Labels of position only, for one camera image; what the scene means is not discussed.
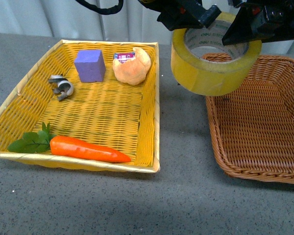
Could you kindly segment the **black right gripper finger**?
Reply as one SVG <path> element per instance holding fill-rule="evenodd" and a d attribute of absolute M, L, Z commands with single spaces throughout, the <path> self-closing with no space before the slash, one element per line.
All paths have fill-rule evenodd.
<path fill-rule="evenodd" d="M 294 0 L 230 0 L 228 4 L 239 11 L 222 38 L 223 45 L 294 40 Z"/>

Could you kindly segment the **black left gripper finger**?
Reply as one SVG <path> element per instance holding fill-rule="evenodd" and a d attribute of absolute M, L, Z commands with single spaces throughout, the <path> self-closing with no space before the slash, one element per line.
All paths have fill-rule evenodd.
<path fill-rule="evenodd" d="M 208 28 L 221 14 L 212 5 L 205 9 L 200 0 L 166 0 L 157 18 L 169 31 L 183 28 Z"/>

